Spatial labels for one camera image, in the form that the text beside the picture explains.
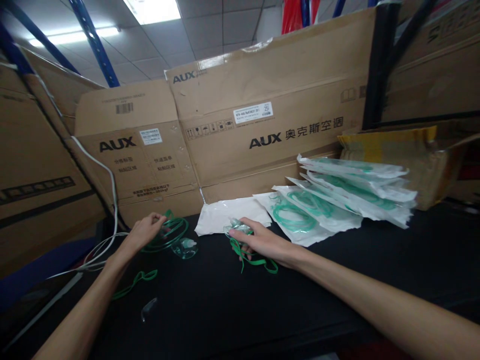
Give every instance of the white label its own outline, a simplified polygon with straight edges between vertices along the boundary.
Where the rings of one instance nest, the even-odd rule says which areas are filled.
[[[142,130],[140,131],[141,139],[145,145],[152,145],[162,142],[160,131],[158,129]]]
[[[233,110],[233,117],[235,118],[235,122],[237,124],[245,123],[251,120],[267,118],[273,115],[274,111],[270,101],[263,104],[252,105],[238,110]]]

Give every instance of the red fabric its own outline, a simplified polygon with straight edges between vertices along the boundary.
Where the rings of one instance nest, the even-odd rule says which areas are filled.
[[[283,19],[281,34],[288,34],[302,28],[301,0],[285,0],[283,7]]]
[[[311,8],[311,17],[310,23],[315,23],[315,18],[317,17],[317,13],[319,12],[320,0],[310,0],[310,8]]]

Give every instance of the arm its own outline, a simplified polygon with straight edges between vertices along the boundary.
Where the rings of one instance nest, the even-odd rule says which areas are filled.
[[[294,269],[342,299],[416,359],[478,359],[480,326],[393,286],[350,270],[275,235],[259,222],[240,219],[254,235],[230,236]]]
[[[86,359],[117,285],[132,258],[160,231],[165,216],[151,213],[137,221],[95,282],[33,357]]]

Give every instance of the green elastic strap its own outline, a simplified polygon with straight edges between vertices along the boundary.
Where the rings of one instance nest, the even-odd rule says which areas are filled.
[[[158,253],[162,250],[168,249],[175,241],[183,238],[185,233],[189,229],[189,222],[182,217],[174,217],[174,214],[171,210],[168,210],[165,213],[165,216],[168,220],[165,221],[162,227],[170,228],[170,231],[166,234],[162,235],[159,233],[157,236],[155,236],[155,238],[141,250],[142,253]],[[175,236],[171,240],[168,240],[167,242],[164,242],[165,237],[172,235],[174,232],[176,232],[183,226],[183,230],[177,236]]]
[[[267,258],[266,260],[265,259],[260,259],[260,260],[249,260],[247,258],[247,255],[251,255],[251,256],[255,256],[255,254],[252,254],[250,252],[247,252],[247,251],[243,251],[242,250],[242,247],[240,246],[240,243],[234,239],[233,237],[231,236],[227,236],[229,239],[230,239],[230,245],[231,247],[233,248],[233,251],[238,255],[240,256],[240,259],[241,259],[241,274],[243,274],[244,272],[244,267],[245,267],[245,263],[244,263],[244,260],[247,261],[249,264],[251,265],[263,265],[263,267],[265,268],[265,270],[267,270],[270,274],[276,274],[279,272],[279,267],[277,265],[277,263],[275,261],[273,261],[272,259],[270,258]],[[271,262],[271,264],[273,265],[273,269],[270,269],[267,264],[267,260],[269,260]]]
[[[152,270],[148,273],[144,273],[143,271],[140,271],[136,276],[135,278],[133,279],[133,283],[124,288],[123,290],[120,290],[118,292],[116,292],[115,294],[113,294],[113,297],[111,298],[112,301],[113,300],[118,300],[120,298],[123,298],[125,295],[127,295],[130,291],[132,291],[132,289],[134,288],[135,284],[138,283],[140,280],[145,280],[145,281],[150,281],[150,280],[153,280],[157,277],[157,273],[159,271],[158,270]]]

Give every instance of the left hand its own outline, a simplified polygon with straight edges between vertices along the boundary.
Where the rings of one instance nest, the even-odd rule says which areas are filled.
[[[152,212],[147,217],[137,221],[115,255],[125,261],[130,261],[145,245],[154,239],[166,221],[165,216],[156,212]]]

